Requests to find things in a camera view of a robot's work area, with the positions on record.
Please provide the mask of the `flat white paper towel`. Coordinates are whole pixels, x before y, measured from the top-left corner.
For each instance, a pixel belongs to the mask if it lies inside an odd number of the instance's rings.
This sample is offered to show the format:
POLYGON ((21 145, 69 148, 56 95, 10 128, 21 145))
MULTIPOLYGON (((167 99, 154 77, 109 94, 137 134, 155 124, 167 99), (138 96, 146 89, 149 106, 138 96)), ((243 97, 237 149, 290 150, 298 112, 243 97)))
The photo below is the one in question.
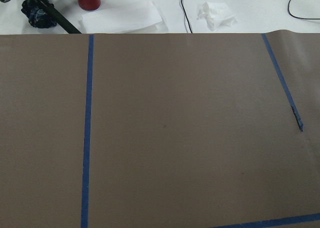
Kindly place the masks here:
POLYGON ((152 1, 139 1, 123 6, 83 14, 79 21, 87 34, 167 33, 169 28, 161 11, 152 1))

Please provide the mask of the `crumpled white tissue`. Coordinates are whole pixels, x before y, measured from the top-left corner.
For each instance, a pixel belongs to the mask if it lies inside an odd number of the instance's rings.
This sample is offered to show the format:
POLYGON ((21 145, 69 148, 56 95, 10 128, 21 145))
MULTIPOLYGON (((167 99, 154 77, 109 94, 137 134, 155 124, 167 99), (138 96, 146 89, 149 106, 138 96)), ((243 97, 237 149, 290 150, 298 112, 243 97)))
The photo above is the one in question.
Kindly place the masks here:
POLYGON ((211 31, 219 27, 232 27, 236 22, 236 17, 226 3, 205 2, 197 7, 197 20, 205 20, 207 27, 211 31))

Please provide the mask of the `dark blue crumpled cloth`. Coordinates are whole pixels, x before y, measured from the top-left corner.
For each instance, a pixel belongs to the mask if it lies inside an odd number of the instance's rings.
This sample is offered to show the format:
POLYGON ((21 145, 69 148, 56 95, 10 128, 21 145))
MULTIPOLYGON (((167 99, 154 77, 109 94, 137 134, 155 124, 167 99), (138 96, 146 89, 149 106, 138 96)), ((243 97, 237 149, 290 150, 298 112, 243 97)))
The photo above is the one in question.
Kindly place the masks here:
POLYGON ((57 22, 41 9, 34 0, 24 0, 21 12, 28 18, 28 23, 39 29, 48 29, 57 26, 57 22))

